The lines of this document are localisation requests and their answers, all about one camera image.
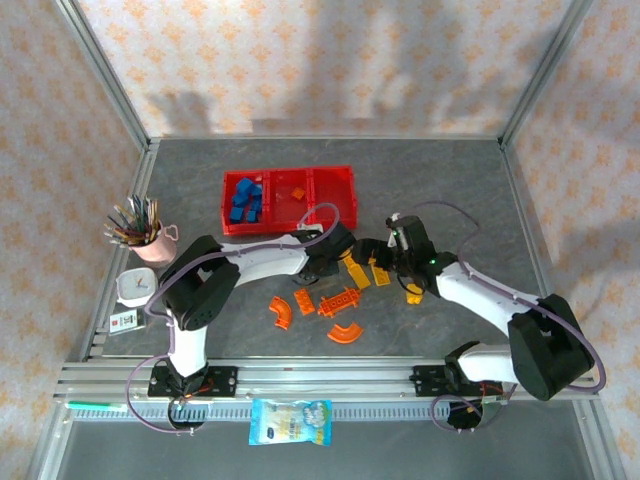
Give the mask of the orange lego plate with holes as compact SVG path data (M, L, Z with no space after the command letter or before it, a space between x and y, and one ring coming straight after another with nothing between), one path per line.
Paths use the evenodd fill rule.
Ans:
M357 307L360 302L361 291L359 289L346 287L339 294L331 297L323 297L317 313L324 317L334 318L338 313L349 307Z

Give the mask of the orange curved lego piece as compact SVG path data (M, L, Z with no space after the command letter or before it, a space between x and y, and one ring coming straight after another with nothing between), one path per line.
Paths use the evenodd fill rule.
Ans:
M293 312L289 303L279 296L274 296L269 304L269 310L276 315L274 325L287 331L293 321Z
M347 327L335 324L327 333L327 337L335 343L346 345L357 341L363 332L364 329L355 322Z

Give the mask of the red plastic bin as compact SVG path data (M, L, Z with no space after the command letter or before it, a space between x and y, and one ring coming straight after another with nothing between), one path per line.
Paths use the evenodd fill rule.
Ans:
M310 169L308 206L331 203L339 211L340 222L354 230L358 225L358 200L351 166L325 166Z
M249 178L255 185L261 185L263 189L262 198L262 220L257 224L249 224L246 222L246 213L250 210L250 204L254 200L250 197L250 202L244 207L244 222L240 224L231 224L229 221L229 213L232 205L232 197L236 193L236 184L242 178ZM240 171L227 171L224 173L222 197L220 206L220 218L222 223L223 232L228 236L239 235L257 235L267 232L268 220L269 220L269 206L268 206L268 181L269 174L265 170L240 170Z
M306 192L303 200L298 201L291 196L295 188L301 188ZM270 170L268 190L269 231L285 233L295 230L300 218L308 210L307 170L304 168Z

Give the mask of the blue snack bag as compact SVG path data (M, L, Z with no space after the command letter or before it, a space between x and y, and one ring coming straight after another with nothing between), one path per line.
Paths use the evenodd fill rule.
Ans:
M332 441L333 405L330 400L282 402L254 399L251 408L251 446Z

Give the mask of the pink cup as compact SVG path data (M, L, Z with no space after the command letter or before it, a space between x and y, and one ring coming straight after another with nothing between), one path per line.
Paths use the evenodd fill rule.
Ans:
M179 229L175 224L162 226L157 237L143 246L131 246L134 252L146 265L160 268L171 264L177 255Z

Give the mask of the white square clock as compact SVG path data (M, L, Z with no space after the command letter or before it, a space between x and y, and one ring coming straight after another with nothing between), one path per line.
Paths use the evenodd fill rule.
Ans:
M148 267L126 270L116 278L117 301L129 308L144 306L157 288L157 276Z

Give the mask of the small label card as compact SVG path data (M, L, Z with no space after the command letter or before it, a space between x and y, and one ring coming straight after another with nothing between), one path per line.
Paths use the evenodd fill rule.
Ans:
M109 317L109 335L116 336L146 327L146 319L142 309L127 310L114 313Z

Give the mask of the green plastic stick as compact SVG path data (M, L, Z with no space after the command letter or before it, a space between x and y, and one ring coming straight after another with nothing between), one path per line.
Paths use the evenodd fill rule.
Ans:
M69 401L66 407L70 410L87 410L95 412L123 412L128 409L126 405L118 403Z

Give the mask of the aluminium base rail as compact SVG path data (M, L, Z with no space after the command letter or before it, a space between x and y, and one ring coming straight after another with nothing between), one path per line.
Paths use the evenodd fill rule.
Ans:
M84 401L120 402L125 384L136 399L147 396L149 362L139 371L139 358L98 357L63 365L53 396ZM399 357L248 357L211 359L213 366L238 369L236 399L331 399L335 401L408 401L415 388L409 380L418 365L441 360Z

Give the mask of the aluminium frame post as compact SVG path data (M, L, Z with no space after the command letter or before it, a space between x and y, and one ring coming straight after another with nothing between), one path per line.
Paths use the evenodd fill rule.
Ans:
M497 137L501 151L505 152L509 145L513 143L546 83L562 60L564 52L569 47L593 2L594 0L571 0L561 22L551 36L531 80L516 103L514 112L509 117L504 131Z
M150 137L83 12L79 0L54 0L54 2L127 133L140 151L146 151Z

